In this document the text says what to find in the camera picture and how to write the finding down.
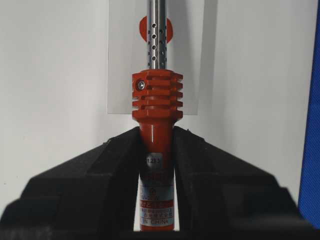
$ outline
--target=label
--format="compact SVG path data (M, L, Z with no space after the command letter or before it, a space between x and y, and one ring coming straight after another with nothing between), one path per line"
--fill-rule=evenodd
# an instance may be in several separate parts
M140 172L140 224L149 227L174 224L173 175L164 169L159 152L147 155Z

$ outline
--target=orange plastic grip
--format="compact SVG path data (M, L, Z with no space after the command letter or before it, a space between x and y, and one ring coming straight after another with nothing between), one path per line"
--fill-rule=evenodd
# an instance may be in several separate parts
M149 69L132 75L132 97L135 99L132 106L137 108L132 111L132 117L139 122L140 135L148 151L142 165L149 168L140 170L140 179L144 181L140 187L142 231L174 229L171 141L174 124L183 117L183 112L178 110L183 106L179 101L183 96L179 92L183 88L182 78L181 74L167 69ZM154 168L157 161L161 167Z

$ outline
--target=metal barrel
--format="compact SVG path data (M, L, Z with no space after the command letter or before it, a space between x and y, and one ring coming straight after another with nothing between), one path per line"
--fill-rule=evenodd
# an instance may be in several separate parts
M147 0L147 67L167 68L166 0Z

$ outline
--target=white wall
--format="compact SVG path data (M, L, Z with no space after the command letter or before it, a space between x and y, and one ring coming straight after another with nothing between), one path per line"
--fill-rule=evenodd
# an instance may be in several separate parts
M206 1L198 115L178 123L295 200L316 12L317 0ZM105 0L0 0L0 214L32 176L137 125L106 113L107 42Z

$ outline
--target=blue panel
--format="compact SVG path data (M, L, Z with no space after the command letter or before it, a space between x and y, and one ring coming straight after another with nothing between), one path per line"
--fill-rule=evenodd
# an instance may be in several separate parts
M299 209L320 229L320 8L318 5Z

